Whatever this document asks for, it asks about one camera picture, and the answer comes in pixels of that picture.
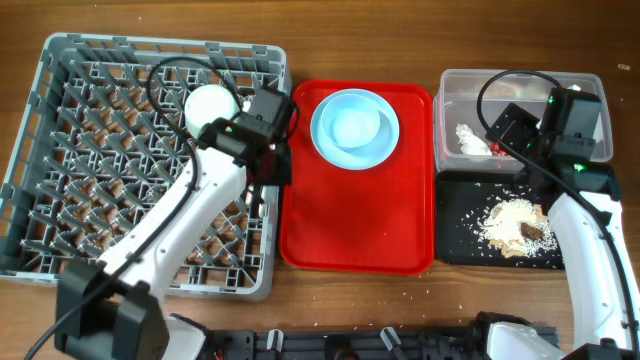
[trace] white round object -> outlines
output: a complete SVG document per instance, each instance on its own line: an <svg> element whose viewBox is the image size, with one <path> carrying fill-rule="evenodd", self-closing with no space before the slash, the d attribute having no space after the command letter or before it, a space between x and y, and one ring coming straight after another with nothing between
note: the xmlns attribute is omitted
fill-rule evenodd
<svg viewBox="0 0 640 360"><path fill-rule="evenodd" d="M359 148L371 142L378 133L378 105L364 96L341 95L327 103L320 122L337 147L343 150Z"/></svg>
<svg viewBox="0 0 640 360"><path fill-rule="evenodd" d="M184 105L187 130L198 138L206 124L217 118L231 119L238 112L233 94L220 85L203 85L191 92Z"/></svg>

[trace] wooden table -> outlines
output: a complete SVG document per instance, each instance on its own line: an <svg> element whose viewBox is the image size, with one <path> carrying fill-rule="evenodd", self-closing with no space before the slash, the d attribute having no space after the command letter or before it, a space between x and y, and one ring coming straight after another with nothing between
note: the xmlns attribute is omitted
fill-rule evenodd
<svg viewBox="0 0 640 360"><path fill-rule="evenodd" d="M640 4L600 1L5 0L0 5L0 168L6 167L40 51L53 32L279 45L306 79L416 83L435 95L451 68L531 68L600 76L612 119L629 253L640 264ZM618 69L628 64L631 71ZM53 322L55 290L0 282L0 359ZM169 298L213 329L265 331L460 325L497 311L557 327L573 342L564 272L447 266L419 277L296 270L278 260L271 296L229 303ZM39 358L65 358L49 342Z"/></svg>

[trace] light blue plate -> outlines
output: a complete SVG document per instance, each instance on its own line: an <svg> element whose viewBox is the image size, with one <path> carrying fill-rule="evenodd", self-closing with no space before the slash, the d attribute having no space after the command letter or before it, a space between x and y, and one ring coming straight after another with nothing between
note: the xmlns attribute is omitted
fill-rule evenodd
<svg viewBox="0 0 640 360"><path fill-rule="evenodd" d="M376 137L368 144L349 152L336 147L320 125L320 116L331 99L346 94L366 97L378 104L380 128ZM398 116L389 103L380 95L362 89L346 89L331 94L322 100L311 118L311 140L316 150L331 164L347 170L364 170L385 161L398 144L400 124Z"/></svg>

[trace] red tray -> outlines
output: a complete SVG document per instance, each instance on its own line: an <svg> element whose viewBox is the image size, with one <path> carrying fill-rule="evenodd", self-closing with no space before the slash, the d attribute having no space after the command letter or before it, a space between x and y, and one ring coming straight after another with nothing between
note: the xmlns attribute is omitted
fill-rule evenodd
<svg viewBox="0 0 640 360"><path fill-rule="evenodd" d="M365 89L391 104L400 123L394 152L367 170L344 170L313 146L311 116L324 98ZM311 80L293 98L300 123L290 140L293 184L285 189L280 252L291 265L398 275L433 262L433 111L429 94L409 84Z"/></svg>

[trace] metal grid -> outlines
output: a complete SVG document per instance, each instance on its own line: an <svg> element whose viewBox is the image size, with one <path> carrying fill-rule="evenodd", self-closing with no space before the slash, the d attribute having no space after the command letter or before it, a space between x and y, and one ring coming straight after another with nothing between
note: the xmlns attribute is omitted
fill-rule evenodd
<svg viewBox="0 0 640 360"><path fill-rule="evenodd" d="M143 85L154 63L187 49L214 64L246 102L260 86L290 90L275 47L78 34L47 41L0 192L2 277L56 283L73 256L95 259L120 241L175 181L189 157ZM221 83L190 65L162 68L152 90L180 128L190 92ZM265 203L237 199L216 217L172 294L268 295L277 188L254 191Z"/></svg>

